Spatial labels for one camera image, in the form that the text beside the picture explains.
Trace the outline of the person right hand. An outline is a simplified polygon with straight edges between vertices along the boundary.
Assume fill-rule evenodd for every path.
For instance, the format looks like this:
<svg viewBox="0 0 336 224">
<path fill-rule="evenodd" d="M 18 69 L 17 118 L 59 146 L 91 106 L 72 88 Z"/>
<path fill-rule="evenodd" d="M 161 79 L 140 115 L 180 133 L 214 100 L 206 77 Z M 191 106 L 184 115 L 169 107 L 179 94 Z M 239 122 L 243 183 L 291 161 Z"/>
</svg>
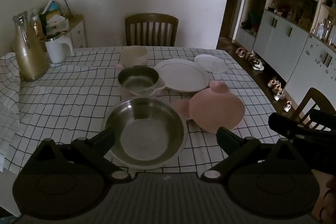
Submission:
<svg viewBox="0 0 336 224">
<path fill-rule="evenodd" d="M 327 183 L 327 192 L 323 196 L 318 214 L 319 223 L 335 224 L 336 218 L 336 200 L 335 200 L 335 177 L 332 177 Z"/>
</svg>

